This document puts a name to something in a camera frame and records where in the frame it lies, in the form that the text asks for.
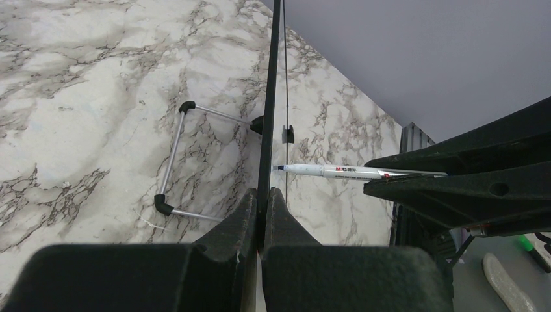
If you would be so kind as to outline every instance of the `screw hole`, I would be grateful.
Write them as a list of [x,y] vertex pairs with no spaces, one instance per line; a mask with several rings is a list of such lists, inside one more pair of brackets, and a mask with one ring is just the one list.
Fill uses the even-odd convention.
[[495,196],[505,196],[509,192],[509,185],[494,183],[490,186],[490,193]]
[[197,248],[197,250],[199,250],[200,252],[206,252],[207,249],[209,249],[208,247],[206,247],[206,245],[203,244],[195,245],[195,248]]

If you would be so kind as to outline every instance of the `pen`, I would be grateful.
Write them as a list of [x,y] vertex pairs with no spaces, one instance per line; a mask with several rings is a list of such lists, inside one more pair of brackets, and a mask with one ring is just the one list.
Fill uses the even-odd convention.
[[287,164],[284,166],[278,166],[277,169],[305,176],[328,177],[333,179],[355,179],[364,181],[384,179],[386,177],[405,176],[407,174],[422,174],[433,177],[444,177],[448,175],[445,172],[339,166],[335,164]]
[[537,265],[539,265],[539,267],[546,273],[551,273],[551,266],[547,263],[547,261],[545,261],[545,259],[543,259],[539,252],[532,246],[532,243],[524,235],[519,236],[519,241]]

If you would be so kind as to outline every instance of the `gray floor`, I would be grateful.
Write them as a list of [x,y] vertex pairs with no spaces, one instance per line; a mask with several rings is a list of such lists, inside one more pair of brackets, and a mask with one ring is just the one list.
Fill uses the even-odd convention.
[[551,311],[551,274],[546,274],[534,263],[517,237],[491,237],[475,239],[462,257],[464,263],[454,267],[456,312],[509,311],[484,276],[482,257],[487,252],[495,254],[538,311]]

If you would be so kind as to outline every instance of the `gray wall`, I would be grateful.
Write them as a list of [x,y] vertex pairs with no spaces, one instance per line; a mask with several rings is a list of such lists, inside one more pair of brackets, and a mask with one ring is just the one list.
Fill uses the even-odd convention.
[[286,16],[399,124],[436,142],[551,96],[549,0],[286,0]]

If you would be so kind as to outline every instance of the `black pole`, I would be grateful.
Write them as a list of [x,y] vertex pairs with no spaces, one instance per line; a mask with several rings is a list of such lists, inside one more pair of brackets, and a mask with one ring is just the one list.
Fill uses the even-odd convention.
[[270,193],[270,173],[272,172],[272,139],[274,137],[274,111],[276,106],[277,52],[279,45],[279,19],[282,0],[274,0],[272,18],[272,40],[268,61],[268,80],[266,82],[266,102],[264,104],[264,125],[262,128],[262,147],[260,152],[259,185],[257,194],[257,242],[258,251],[264,248],[264,227],[266,225],[266,206]]

